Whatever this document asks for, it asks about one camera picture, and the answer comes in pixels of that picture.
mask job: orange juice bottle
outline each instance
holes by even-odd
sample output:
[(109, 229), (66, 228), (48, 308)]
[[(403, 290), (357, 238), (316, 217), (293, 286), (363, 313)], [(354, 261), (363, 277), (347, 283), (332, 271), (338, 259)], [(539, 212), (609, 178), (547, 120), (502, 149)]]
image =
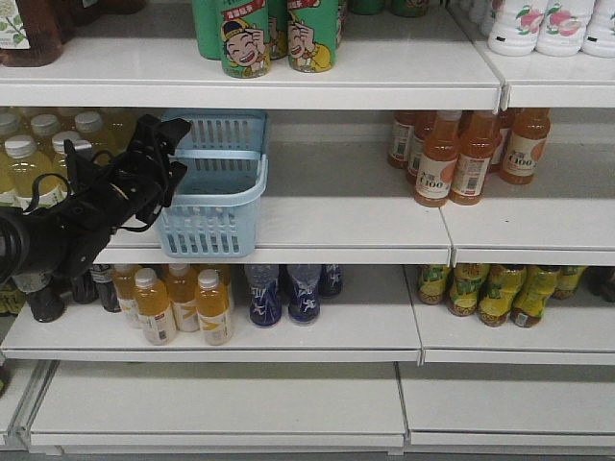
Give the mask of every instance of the orange juice bottle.
[(482, 197), (484, 177), (496, 149), (498, 123), (490, 110), (475, 110), (470, 125), (459, 140), (459, 158), (449, 198), (460, 205), (477, 204)]
[(461, 110), (439, 110), (414, 184), (414, 200), (423, 206), (446, 204), (459, 155), (457, 127)]
[(524, 109), (512, 126), (510, 143), (500, 169), (500, 178), (511, 184), (529, 184), (534, 178), (551, 129), (549, 109)]

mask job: white shelf surface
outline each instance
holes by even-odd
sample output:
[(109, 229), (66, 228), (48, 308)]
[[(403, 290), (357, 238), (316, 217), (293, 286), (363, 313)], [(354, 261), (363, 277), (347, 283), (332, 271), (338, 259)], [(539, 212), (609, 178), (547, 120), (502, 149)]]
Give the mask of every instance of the white shelf surface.
[(426, 363), (615, 365), (615, 305), (584, 286), (568, 300), (550, 299), (533, 328), (490, 328), (478, 316), (456, 317), (445, 302), (422, 303), (416, 268), (406, 273)]
[(474, 206), (441, 208), (453, 262), (615, 265), (612, 145), (547, 144), (531, 184), (488, 176)]
[(299, 326), (287, 312), (271, 328), (249, 319), (247, 288), (234, 278), (234, 336), (209, 346), (200, 332), (179, 332), (152, 346), (122, 314), (100, 304), (70, 305), (55, 322), (40, 324), (28, 308), (2, 344), (12, 358), (147, 362), (372, 362), (418, 361), (421, 344), (400, 266), (343, 266), (344, 288), (323, 300), (317, 321)]
[(400, 364), (411, 447), (615, 453), (615, 368)]
[[(411, 198), (386, 149), (373, 142), (271, 143), (256, 250), (227, 262), (447, 263), (451, 241), (439, 211)], [(154, 229), (119, 232), (98, 260), (177, 262)]]
[(491, 51), (478, 26), (457, 6), (450, 11), (478, 52), (500, 76), (504, 85), (503, 108), (613, 108), (615, 61), (579, 52), (569, 58), (533, 51), (509, 57)]
[(62, 362), (30, 437), (67, 453), (382, 451), (405, 432), (391, 363)]
[[(3, 68), (2, 106), (494, 109), (500, 82), (444, 8), (421, 20), (350, 15), (334, 68), (226, 76), (197, 50), (189, 3), (151, 3), (78, 29), (40, 68)], [(452, 71), (450, 62), (455, 62)]]

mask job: drink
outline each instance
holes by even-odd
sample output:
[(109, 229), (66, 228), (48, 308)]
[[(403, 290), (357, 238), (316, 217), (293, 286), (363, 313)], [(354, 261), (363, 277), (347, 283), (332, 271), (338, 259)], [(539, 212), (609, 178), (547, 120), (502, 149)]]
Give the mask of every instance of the drink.
[(457, 126), (461, 110), (439, 110), (414, 185), (414, 200), (423, 206), (443, 206), (448, 200), (459, 154)]
[(227, 287), (213, 269), (201, 271), (196, 289), (196, 308), (205, 340), (219, 346), (233, 336), (233, 318), (229, 310)]
[(490, 110), (476, 110), (459, 140), (459, 158), (449, 194), (456, 204), (474, 205), (482, 197), (484, 178), (496, 149), (497, 121)]
[(171, 302), (154, 269), (143, 268), (136, 272), (135, 301), (141, 329), (150, 343), (159, 346), (175, 338), (177, 328)]
[(484, 324), (499, 327), (506, 321), (512, 301), (521, 290), (527, 274), (523, 265), (491, 265), (485, 294), (479, 303), (479, 317)]
[(529, 108), (517, 115), (504, 155), (500, 178), (511, 184), (529, 184), (534, 178), (551, 129), (549, 109)]
[(523, 328), (540, 322), (545, 304), (557, 287), (558, 277), (558, 266), (529, 266), (526, 282), (512, 302), (510, 320)]
[(278, 264), (246, 264), (246, 279), (250, 285), (250, 320), (259, 327), (271, 327), (282, 317), (278, 294)]
[(197, 286), (196, 271), (189, 264), (169, 264), (166, 277), (166, 290), (173, 306), (175, 323), (180, 331), (199, 329), (196, 315), (195, 292)]
[(138, 264), (115, 264), (111, 274), (119, 307), (133, 328), (141, 328), (135, 300), (135, 274), (140, 269)]

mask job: plastic bottle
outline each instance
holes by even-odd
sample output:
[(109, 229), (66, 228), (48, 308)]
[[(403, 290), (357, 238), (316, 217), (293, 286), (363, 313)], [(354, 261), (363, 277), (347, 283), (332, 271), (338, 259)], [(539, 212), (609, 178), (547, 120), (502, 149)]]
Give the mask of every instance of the plastic bottle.
[(425, 139), (433, 130), (435, 115), (435, 110), (421, 110), (416, 115), (416, 124), (410, 141), (406, 169), (406, 179), (411, 184), (416, 183), (416, 175), (419, 174), (419, 166), (421, 165), (421, 158), (425, 150)]
[(529, 266), (526, 282), (512, 302), (510, 320), (523, 328), (540, 322), (545, 304), (557, 287), (558, 277), (558, 266)]
[(393, 140), (386, 158), (389, 165), (395, 168), (407, 168), (415, 121), (416, 110), (395, 110), (393, 112)]
[(175, 338), (177, 327), (171, 302), (154, 269), (146, 267), (136, 272), (135, 301), (141, 329), (150, 343), (159, 346)]
[(278, 264), (246, 264), (244, 272), (250, 285), (250, 320), (259, 327), (271, 327), (282, 317), (278, 293)]
[(425, 140), (414, 200), (423, 206), (443, 206), (448, 200), (459, 154), (457, 126), (461, 110), (439, 110), (433, 131)]
[(111, 274), (119, 307), (133, 328), (141, 328), (135, 300), (135, 274), (140, 269), (141, 266), (138, 264), (115, 264)]
[(511, 184), (529, 184), (534, 178), (551, 129), (549, 109), (524, 109), (515, 118), (500, 178)]
[(293, 287), (288, 315), (300, 325), (310, 324), (320, 314), (320, 264), (288, 264), (286, 267)]
[(233, 336), (233, 317), (229, 310), (227, 288), (213, 269), (201, 271), (198, 281), (196, 308), (201, 331), (208, 344), (220, 346)]
[(459, 140), (459, 158), (449, 198), (460, 205), (474, 205), (482, 198), (484, 179), (496, 150), (498, 123), (491, 110), (475, 110), (470, 126)]
[(175, 324), (180, 331), (197, 331), (199, 318), (195, 300), (196, 271), (185, 263), (169, 264), (168, 271), (166, 291), (173, 306)]

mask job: bottle cap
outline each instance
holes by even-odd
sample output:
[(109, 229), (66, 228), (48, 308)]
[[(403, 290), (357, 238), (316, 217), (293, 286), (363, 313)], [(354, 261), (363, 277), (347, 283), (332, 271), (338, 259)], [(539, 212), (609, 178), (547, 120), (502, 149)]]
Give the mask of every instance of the bottle cap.
[(30, 120), (34, 134), (38, 136), (51, 136), (62, 129), (58, 117), (53, 113), (43, 113)]
[(213, 269), (206, 269), (199, 274), (199, 286), (204, 290), (215, 288), (220, 283), (218, 273)]
[(7, 139), (4, 148), (12, 158), (25, 158), (37, 151), (37, 142), (27, 134), (18, 134)]
[(54, 145), (54, 151), (58, 154), (66, 154), (64, 151), (64, 141), (68, 139), (69, 141), (80, 141), (81, 136), (77, 132), (59, 132), (54, 134), (54, 137), (51, 138), (51, 142)]
[(81, 112), (75, 117), (75, 126), (81, 133), (98, 132), (103, 128), (103, 118), (92, 110)]

